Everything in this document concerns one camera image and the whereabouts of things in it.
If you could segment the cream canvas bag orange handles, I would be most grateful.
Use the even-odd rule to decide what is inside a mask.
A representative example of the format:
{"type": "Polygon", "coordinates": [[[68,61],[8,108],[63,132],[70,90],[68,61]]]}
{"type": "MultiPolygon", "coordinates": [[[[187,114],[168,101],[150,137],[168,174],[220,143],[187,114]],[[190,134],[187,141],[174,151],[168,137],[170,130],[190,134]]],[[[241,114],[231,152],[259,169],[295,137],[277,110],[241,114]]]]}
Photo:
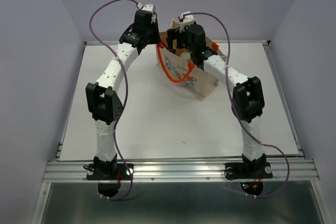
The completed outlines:
{"type": "MultiPolygon", "coordinates": [[[[172,29],[180,26],[180,22],[172,21],[172,29]]],[[[226,55],[221,52],[219,44],[206,35],[206,49],[201,53],[190,53],[185,48],[170,52],[167,49],[166,38],[167,31],[161,32],[161,42],[156,45],[157,64],[172,83],[188,88],[199,100],[204,99],[218,86],[219,80],[203,70],[203,61],[212,55],[219,55],[225,60],[226,55]],[[190,54],[188,61],[181,59],[180,55],[183,52],[190,54]]]]}

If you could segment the peach conical squeeze bottle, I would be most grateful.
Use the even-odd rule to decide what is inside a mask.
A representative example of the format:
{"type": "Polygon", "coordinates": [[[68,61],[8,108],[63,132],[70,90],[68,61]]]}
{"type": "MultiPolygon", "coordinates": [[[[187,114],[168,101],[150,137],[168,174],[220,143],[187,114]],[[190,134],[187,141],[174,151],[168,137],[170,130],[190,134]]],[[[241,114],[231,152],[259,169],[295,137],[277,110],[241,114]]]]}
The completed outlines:
{"type": "Polygon", "coordinates": [[[188,61],[190,59],[190,54],[188,52],[183,52],[180,57],[181,59],[188,61]]]}

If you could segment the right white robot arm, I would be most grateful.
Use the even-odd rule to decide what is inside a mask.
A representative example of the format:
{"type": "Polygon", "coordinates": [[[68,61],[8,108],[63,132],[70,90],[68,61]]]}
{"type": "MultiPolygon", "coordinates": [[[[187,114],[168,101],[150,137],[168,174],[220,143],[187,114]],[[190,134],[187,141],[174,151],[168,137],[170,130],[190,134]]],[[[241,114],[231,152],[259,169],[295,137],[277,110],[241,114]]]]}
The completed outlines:
{"type": "Polygon", "coordinates": [[[209,44],[203,27],[197,23],[168,29],[166,44],[169,51],[185,49],[191,61],[204,72],[213,75],[228,90],[232,111],[242,131],[242,162],[226,163],[224,174],[229,180],[258,177],[266,156],[262,151],[260,117],[265,106],[261,80],[248,77],[228,64],[228,56],[216,43],[209,44]]]}

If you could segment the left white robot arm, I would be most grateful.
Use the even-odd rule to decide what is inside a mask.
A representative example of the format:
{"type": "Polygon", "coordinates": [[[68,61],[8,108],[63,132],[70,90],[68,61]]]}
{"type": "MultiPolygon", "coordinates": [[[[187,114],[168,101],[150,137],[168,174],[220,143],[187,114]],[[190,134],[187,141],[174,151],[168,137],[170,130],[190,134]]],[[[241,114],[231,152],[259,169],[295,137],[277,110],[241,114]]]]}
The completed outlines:
{"type": "Polygon", "coordinates": [[[113,178],[117,172],[117,152],[113,131],[123,112],[123,104],[118,97],[124,72],[140,55],[147,45],[160,41],[155,6],[147,4],[135,12],[134,22],[121,35],[115,57],[103,74],[88,83],[85,92],[89,112],[96,125],[97,151],[93,163],[87,168],[106,179],[113,178]]]}

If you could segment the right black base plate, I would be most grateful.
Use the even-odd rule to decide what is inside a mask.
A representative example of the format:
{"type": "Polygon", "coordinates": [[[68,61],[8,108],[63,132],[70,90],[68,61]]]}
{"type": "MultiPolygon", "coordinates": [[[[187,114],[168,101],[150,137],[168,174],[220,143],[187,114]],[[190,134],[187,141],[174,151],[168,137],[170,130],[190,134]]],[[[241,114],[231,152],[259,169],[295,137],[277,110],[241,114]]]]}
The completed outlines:
{"type": "Polygon", "coordinates": [[[248,195],[260,196],[264,189],[263,179],[273,178],[269,163],[253,166],[247,163],[225,163],[224,176],[228,180],[242,179],[240,186],[248,195]]]}

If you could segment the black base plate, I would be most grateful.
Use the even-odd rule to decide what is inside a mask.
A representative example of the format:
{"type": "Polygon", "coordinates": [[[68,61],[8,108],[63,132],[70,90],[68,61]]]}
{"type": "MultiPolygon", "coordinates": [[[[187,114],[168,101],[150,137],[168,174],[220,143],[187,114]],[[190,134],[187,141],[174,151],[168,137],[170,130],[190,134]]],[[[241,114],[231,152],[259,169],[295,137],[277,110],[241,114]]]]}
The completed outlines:
{"type": "Polygon", "coordinates": [[[248,195],[260,196],[264,189],[263,179],[273,178],[269,163],[253,166],[247,163],[225,163],[224,176],[228,180],[242,179],[240,186],[248,195]]]}
{"type": "Polygon", "coordinates": [[[97,190],[101,198],[107,200],[125,199],[133,187],[133,169],[134,164],[128,163],[128,168],[121,163],[117,163],[116,168],[112,170],[99,171],[94,168],[94,164],[83,165],[87,171],[86,180],[98,181],[97,190]],[[126,193],[122,192],[123,182],[130,182],[129,189],[126,193]]]}

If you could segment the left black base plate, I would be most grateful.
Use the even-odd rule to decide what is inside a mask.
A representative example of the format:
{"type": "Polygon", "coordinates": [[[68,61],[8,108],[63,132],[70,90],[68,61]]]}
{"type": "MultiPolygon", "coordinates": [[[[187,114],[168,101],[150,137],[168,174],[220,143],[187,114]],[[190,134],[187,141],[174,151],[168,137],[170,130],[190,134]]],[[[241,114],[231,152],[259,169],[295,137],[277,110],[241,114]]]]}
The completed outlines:
{"type": "Polygon", "coordinates": [[[134,164],[128,163],[128,168],[121,163],[117,163],[116,168],[112,170],[99,171],[94,168],[94,164],[83,165],[87,171],[86,180],[98,181],[97,190],[101,198],[107,200],[125,199],[133,187],[133,169],[134,164]],[[122,192],[123,182],[130,182],[129,189],[126,193],[122,192]]]}

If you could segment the aluminium frame rail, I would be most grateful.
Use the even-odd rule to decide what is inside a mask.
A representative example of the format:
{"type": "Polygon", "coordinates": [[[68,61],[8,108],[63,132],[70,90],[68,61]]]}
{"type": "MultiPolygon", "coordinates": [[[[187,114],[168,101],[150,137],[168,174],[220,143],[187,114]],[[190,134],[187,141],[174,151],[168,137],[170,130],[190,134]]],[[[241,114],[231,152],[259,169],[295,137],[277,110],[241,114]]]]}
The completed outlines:
{"type": "Polygon", "coordinates": [[[232,66],[263,83],[265,108],[259,139],[273,177],[263,178],[259,198],[240,180],[228,180],[225,164],[241,162],[243,140],[226,88],[204,100],[168,81],[154,46],[129,71],[130,95],[117,129],[120,150],[133,164],[133,181],[107,200],[83,166],[96,152],[96,128],[85,85],[112,59],[99,44],[85,47],[60,159],[49,162],[33,223],[333,223],[313,160],[304,157],[265,42],[219,43],[232,66]]]}

